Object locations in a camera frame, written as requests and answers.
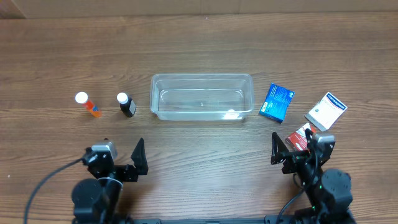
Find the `blue lozenge box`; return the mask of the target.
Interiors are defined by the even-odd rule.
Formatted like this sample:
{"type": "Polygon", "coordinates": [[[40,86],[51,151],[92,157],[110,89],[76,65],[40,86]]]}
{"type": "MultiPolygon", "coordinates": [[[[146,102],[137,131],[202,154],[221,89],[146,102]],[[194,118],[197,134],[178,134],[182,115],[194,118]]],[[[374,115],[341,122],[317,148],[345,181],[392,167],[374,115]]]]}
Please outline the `blue lozenge box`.
{"type": "Polygon", "coordinates": [[[294,91],[271,83],[264,103],[259,110],[259,114],[273,119],[278,123],[282,123],[294,95],[294,91]]]}

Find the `dark brown medicine bottle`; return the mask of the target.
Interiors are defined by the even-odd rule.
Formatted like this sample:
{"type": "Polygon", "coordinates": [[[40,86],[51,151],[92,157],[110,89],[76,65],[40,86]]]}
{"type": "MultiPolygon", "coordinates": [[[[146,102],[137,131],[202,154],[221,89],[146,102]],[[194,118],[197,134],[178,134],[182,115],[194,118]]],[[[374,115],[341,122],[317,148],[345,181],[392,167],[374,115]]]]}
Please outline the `dark brown medicine bottle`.
{"type": "Polygon", "coordinates": [[[136,104],[132,98],[125,92],[118,93],[116,98],[123,114],[128,118],[132,118],[136,112],[136,104]]]}

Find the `orange vitamin tablet tube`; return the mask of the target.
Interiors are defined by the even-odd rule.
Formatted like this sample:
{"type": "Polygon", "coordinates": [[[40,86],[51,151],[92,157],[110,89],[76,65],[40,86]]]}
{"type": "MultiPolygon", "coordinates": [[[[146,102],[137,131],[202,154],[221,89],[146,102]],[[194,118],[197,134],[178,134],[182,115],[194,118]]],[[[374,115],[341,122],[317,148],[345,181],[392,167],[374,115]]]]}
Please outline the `orange vitamin tablet tube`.
{"type": "Polygon", "coordinates": [[[75,95],[75,101],[85,107],[95,118],[99,118],[102,112],[99,108],[89,99],[89,96],[84,91],[78,92],[75,95]]]}

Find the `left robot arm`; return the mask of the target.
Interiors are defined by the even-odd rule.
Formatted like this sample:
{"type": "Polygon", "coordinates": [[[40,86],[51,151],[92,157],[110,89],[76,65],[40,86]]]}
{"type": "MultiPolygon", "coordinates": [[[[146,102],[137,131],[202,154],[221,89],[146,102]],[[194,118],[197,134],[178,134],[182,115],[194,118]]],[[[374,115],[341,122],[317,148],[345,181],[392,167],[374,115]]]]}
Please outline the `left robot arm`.
{"type": "Polygon", "coordinates": [[[104,139],[86,148],[82,162],[93,175],[76,184],[72,191],[73,223],[132,223],[130,216],[116,212],[125,182],[136,182],[149,171],[144,140],[140,139],[131,154],[132,164],[116,165],[115,145],[104,139]]]}

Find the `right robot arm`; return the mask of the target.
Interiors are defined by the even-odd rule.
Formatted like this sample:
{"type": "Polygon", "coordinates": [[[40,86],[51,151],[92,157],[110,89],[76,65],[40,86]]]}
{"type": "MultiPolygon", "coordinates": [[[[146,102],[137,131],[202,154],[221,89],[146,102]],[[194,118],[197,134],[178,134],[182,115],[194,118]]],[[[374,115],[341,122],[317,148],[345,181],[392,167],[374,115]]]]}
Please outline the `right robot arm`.
{"type": "Polygon", "coordinates": [[[322,170],[335,147],[335,136],[328,132],[314,133],[305,130],[307,148],[303,151],[290,151],[279,135],[272,133],[271,164],[283,163],[282,173],[299,177],[295,181],[300,191],[291,198],[277,215],[265,217],[267,223],[355,223],[349,210],[353,201],[351,177],[339,169],[322,170]],[[302,194],[306,194],[311,204],[284,215],[288,207],[302,194]]]}

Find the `clear plastic container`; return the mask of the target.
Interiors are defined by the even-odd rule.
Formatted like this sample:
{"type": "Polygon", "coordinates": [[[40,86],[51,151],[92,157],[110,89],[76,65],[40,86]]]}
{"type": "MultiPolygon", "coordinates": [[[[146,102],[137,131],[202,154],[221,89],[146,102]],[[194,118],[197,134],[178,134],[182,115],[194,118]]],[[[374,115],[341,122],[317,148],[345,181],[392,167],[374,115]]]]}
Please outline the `clear plastic container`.
{"type": "Polygon", "coordinates": [[[254,109],[252,76],[164,73],[151,80],[150,110],[166,121],[237,121],[254,109]]]}

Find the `red Panadol box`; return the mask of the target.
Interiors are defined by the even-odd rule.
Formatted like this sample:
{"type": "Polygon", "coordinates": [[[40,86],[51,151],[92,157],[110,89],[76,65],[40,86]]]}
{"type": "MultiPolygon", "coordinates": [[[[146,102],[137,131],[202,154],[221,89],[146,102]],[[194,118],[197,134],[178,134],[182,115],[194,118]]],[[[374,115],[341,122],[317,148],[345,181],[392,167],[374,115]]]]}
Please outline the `red Panadol box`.
{"type": "Polygon", "coordinates": [[[306,129],[310,129],[312,132],[315,132],[315,128],[310,123],[305,123],[298,130],[286,137],[286,143],[295,151],[305,151],[307,149],[307,138],[305,135],[306,129]]]}

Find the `white plaster box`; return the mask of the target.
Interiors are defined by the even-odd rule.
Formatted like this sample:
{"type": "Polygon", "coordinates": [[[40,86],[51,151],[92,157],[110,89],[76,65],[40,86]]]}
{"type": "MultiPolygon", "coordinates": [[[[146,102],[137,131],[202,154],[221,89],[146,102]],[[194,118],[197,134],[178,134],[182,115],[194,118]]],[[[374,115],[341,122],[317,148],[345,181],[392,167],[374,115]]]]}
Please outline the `white plaster box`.
{"type": "Polygon", "coordinates": [[[320,131],[327,131],[347,109],[342,101],[327,92],[305,117],[320,131]]]}

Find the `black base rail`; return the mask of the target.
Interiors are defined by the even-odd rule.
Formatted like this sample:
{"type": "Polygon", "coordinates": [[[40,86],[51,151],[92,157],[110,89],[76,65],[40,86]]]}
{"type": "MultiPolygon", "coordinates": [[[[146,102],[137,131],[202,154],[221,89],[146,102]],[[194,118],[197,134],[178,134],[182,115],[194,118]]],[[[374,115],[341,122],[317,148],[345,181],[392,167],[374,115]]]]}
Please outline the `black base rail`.
{"type": "Polygon", "coordinates": [[[263,218],[214,218],[161,220],[159,218],[131,219],[131,224],[276,224],[277,215],[266,215],[263,218]]]}

